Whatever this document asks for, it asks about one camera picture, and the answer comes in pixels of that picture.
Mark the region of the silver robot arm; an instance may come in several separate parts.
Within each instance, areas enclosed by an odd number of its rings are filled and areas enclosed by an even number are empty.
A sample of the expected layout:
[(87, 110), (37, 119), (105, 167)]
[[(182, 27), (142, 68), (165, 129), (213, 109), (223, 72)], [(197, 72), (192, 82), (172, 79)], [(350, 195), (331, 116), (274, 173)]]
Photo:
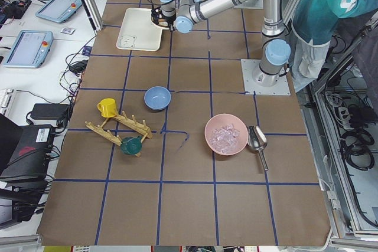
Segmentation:
[[(160, 4), (151, 4), (151, 21), (156, 26), (188, 34), (195, 24), (248, 1), (251, 0), (160, 0)], [(265, 47), (272, 40), (284, 38), (282, 0), (263, 0), (263, 11), (261, 32)]]

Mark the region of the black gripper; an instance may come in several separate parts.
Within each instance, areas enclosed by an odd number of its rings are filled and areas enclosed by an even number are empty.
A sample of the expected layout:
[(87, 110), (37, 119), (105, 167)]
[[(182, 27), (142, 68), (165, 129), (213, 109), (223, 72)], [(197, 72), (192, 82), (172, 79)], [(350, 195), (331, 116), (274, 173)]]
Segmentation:
[(176, 20), (176, 9), (168, 4), (151, 9), (151, 18), (166, 18), (171, 23), (170, 31), (174, 31), (174, 21)]

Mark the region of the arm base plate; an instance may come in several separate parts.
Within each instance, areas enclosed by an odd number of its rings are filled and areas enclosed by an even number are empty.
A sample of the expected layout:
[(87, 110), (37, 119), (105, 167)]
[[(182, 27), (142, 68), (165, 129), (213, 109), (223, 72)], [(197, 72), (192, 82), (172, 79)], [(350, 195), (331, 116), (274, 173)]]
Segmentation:
[(286, 76), (267, 75), (260, 69), (260, 60), (241, 59), (243, 84), (247, 94), (290, 96)]
[(240, 5), (234, 6), (235, 9), (263, 9), (263, 0), (248, 0)]

